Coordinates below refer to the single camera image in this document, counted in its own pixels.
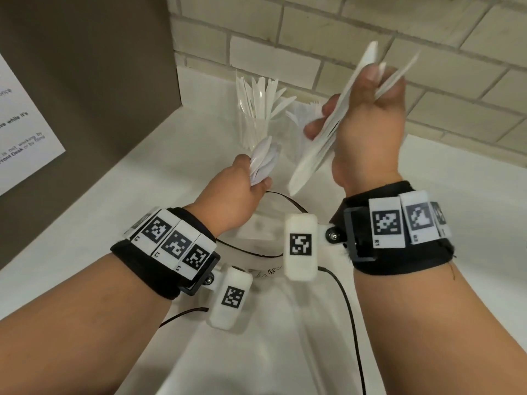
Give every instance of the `white paper sign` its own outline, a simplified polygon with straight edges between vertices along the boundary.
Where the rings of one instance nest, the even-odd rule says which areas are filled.
[[[0,55],[0,195],[64,151]]]

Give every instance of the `person's right hand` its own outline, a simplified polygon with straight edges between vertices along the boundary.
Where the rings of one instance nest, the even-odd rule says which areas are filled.
[[[399,80],[377,101],[374,99],[379,82],[394,71],[387,68],[379,80],[379,66],[368,65],[353,84],[348,112],[337,130],[332,164],[333,179],[347,197],[402,180],[398,161],[406,120],[405,80]],[[324,118],[304,128],[307,138],[318,135],[335,109],[338,96],[333,95],[323,106]]]

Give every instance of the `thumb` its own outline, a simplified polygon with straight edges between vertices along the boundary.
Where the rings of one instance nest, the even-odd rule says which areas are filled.
[[[349,95],[349,110],[351,111],[360,104],[373,104],[379,81],[379,66],[377,64],[365,66],[353,83],[352,92]]]
[[[266,177],[263,181],[251,187],[251,192],[253,193],[254,197],[257,199],[258,202],[260,202],[265,192],[271,188],[272,184],[273,179],[271,179],[270,177]]]

